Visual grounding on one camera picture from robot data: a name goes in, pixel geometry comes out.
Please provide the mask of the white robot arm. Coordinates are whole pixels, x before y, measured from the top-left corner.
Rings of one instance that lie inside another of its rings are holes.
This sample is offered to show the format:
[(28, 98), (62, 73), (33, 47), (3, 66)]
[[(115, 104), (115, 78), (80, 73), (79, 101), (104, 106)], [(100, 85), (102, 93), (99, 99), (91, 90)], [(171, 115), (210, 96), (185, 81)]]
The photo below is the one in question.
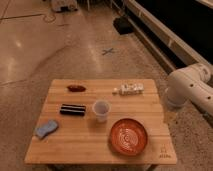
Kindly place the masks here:
[(213, 87), (208, 85), (210, 79), (211, 71), (202, 63), (171, 72), (165, 90), (167, 104), (182, 108), (190, 100), (213, 117)]

